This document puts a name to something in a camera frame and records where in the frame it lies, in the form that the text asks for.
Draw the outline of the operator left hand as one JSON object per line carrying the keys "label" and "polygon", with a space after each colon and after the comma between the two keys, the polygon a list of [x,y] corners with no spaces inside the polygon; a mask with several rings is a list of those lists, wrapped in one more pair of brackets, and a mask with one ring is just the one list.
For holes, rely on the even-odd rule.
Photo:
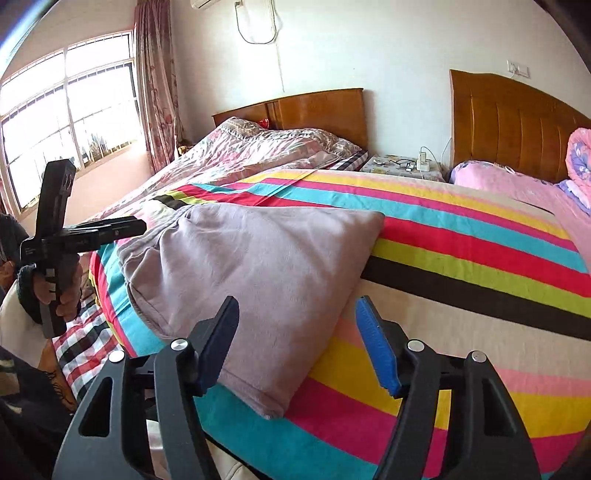
{"label": "operator left hand", "polygon": [[77,261],[75,269],[66,282],[65,287],[59,287],[59,296],[51,290],[51,284],[41,273],[35,273],[33,276],[33,292],[37,300],[43,305],[49,305],[56,301],[56,314],[65,322],[73,320],[78,315],[78,303],[81,298],[81,277],[83,267],[80,261]]}

